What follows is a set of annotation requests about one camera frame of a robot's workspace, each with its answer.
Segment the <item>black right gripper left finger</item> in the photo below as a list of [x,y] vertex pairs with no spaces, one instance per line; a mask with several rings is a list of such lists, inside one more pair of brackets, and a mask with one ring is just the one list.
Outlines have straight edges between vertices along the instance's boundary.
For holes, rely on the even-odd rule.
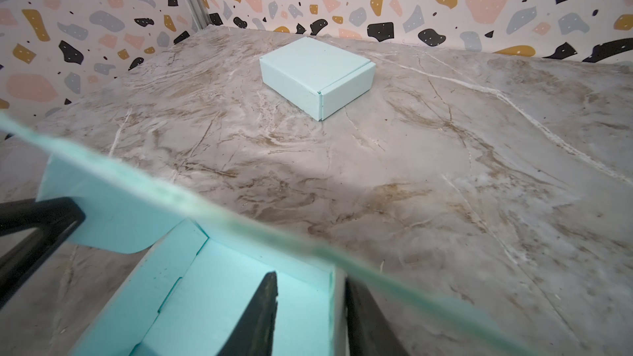
[[272,355],[278,295],[277,273],[266,273],[217,356]]

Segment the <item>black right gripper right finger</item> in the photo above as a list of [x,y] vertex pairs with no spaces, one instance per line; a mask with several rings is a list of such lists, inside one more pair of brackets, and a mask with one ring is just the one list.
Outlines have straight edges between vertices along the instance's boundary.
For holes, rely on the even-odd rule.
[[407,356],[369,289],[346,279],[346,310],[350,355]]

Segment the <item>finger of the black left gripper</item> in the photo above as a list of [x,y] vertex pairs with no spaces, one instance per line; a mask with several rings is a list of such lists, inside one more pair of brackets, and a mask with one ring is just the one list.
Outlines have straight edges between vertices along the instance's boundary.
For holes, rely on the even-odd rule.
[[1,255],[1,305],[15,295],[34,272],[85,221],[86,214],[69,197],[1,204],[1,236],[31,233]]

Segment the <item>mint box sheets stack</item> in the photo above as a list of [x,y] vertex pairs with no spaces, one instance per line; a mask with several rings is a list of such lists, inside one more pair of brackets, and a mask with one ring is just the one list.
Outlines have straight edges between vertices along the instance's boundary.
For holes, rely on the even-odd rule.
[[3,131],[48,154],[37,201],[86,214],[65,241],[143,259],[75,344],[75,355],[217,355],[266,273],[278,280],[272,355],[350,355],[346,279],[511,355],[529,355],[455,298],[414,289],[324,243],[233,214],[184,188],[10,117]]

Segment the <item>mint paper box sheet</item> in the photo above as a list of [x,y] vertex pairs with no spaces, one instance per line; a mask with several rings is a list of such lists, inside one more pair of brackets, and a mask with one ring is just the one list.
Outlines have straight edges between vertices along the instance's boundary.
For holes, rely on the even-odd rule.
[[260,57],[260,70],[265,85],[323,121],[371,89],[376,64],[303,37]]

